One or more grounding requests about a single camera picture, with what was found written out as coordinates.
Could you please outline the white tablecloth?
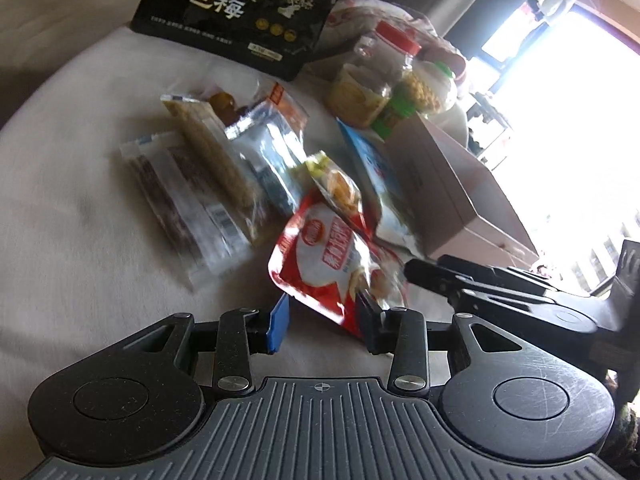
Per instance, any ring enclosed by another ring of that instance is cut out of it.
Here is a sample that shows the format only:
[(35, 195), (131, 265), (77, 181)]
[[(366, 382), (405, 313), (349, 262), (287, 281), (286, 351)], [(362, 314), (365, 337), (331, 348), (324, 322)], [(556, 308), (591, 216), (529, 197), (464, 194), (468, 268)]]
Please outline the white tablecloth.
[(209, 321), (278, 298), (265, 247), (192, 289), (119, 151), (172, 128), (163, 94), (219, 86), (247, 100), (259, 78), (124, 27), (61, 68), (2, 128), (3, 478), (42, 459), (27, 402), (43, 379), (171, 313)]

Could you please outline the grey sofa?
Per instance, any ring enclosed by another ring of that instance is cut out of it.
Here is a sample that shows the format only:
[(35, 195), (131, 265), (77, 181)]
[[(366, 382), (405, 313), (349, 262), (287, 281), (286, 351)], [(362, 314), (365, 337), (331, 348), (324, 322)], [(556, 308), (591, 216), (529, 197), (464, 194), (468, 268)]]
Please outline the grey sofa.
[(129, 22), (140, 0), (1, 0), (1, 121), (57, 70)]

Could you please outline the yellow chestnuts vacuum pack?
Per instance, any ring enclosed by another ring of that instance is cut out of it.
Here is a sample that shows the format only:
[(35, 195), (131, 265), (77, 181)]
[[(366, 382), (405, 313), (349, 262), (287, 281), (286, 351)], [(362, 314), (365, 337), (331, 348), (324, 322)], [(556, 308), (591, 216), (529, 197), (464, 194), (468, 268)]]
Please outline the yellow chestnuts vacuum pack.
[(212, 107), (222, 124), (225, 127), (230, 127), (245, 117), (257, 105), (261, 97), (262, 92), (256, 90), (244, 105), (239, 105), (231, 93), (220, 90), (208, 96), (205, 101)]

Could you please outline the green lid bean jar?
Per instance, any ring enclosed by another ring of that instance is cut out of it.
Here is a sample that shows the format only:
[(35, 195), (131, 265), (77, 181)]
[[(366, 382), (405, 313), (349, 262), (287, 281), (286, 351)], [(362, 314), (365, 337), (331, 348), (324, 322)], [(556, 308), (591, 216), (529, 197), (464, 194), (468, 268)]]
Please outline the green lid bean jar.
[(392, 97), (372, 122), (371, 129), (386, 139), (413, 114), (438, 115), (450, 110), (456, 99), (454, 73), (447, 64), (414, 60), (411, 70), (393, 88)]

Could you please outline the blue snack bag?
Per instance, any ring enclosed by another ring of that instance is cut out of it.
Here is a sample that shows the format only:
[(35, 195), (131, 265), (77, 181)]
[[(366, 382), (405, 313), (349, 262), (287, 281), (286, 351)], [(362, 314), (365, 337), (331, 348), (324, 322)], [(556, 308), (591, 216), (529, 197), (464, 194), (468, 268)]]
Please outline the blue snack bag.
[(367, 229), (380, 242), (423, 256), (416, 219), (388, 160), (384, 142), (337, 121), (358, 176)]

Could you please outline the beige cracker bar packet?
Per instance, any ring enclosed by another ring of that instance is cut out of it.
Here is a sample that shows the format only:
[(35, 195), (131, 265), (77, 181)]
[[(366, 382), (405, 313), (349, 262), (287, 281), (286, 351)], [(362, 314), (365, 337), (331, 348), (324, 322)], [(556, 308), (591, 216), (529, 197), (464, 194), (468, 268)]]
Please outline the beige cracker bar packet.
[(262, 187), (226, 135), (226, 127), (206, 101), (163, 94), (160, 102), (175, 117), (183, 136), (227, 194), (241, 229), (257, 245), (270, 220)]

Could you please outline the round cake clear packet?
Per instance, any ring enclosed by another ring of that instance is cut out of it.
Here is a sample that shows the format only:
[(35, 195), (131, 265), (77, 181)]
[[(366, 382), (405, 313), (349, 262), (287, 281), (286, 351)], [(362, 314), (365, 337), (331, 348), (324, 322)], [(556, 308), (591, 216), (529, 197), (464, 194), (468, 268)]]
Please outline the round cake clear packet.
[(292, 216), (305, 195), (302, 165), (309, 115), (282, 84), (262, 86), (257, 101), (226, 128), (270, 204)]

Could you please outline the dark bar clear packet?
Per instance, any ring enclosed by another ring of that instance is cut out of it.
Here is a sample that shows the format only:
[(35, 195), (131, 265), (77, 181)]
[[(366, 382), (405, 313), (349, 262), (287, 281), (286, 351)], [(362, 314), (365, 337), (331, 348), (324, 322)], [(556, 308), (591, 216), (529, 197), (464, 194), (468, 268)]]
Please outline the dark bar clear packet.
[(181, 133), (142, 136), (122, 144), (120, 154), (194, 289), (240, 266), (250, 243)]

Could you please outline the red lid clear jar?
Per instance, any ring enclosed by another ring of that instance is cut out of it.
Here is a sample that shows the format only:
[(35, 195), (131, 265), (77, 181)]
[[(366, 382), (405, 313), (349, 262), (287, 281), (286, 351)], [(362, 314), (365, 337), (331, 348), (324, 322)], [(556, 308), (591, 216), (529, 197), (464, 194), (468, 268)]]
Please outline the red lid clear jar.
[(408, 32), (379, 21), (356, 43), (355, 58), (338, 71), (324, 100), (326, 107), (346, 125), (369, 128), (420, 50)]

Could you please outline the pink cardboard box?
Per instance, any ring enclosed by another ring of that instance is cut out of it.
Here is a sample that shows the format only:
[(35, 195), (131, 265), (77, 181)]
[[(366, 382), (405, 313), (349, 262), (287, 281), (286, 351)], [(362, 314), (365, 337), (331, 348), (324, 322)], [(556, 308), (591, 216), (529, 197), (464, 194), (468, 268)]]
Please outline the pink cardboard box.
[(414, 214), (424, 255), (528, 269), (536, 247), (490, 170), (441, 128), (414, 115), (385, 151)]

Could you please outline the black plum snack bag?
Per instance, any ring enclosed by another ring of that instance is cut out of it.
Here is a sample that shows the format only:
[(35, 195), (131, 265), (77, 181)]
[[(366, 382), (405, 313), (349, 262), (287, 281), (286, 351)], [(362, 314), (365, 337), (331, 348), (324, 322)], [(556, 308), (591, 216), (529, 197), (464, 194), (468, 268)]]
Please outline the black plum snack bag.
[(338, 0), (141, 0), (131, 29), (291, 81)]

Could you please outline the red white snack pouch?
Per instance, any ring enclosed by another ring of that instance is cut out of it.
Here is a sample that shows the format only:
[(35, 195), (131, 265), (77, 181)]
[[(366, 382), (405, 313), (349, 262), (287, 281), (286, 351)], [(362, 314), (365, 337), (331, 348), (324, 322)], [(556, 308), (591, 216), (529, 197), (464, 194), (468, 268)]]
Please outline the red white snack pouch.
[(318, 191), (307, 194), (288, 220), (268, 272), (281, 290), (356, 337), (360, 292), (384, 310), (406, 305), (400, 259), (358, 234)]

